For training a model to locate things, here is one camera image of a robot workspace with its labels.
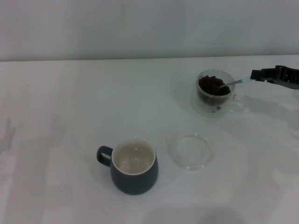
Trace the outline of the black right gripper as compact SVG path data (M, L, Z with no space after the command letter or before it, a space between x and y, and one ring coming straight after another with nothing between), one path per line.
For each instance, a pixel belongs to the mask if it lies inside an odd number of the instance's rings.
M299 70L276 65L275 68L252 70L250 80L266 81L289 89L299 89Z

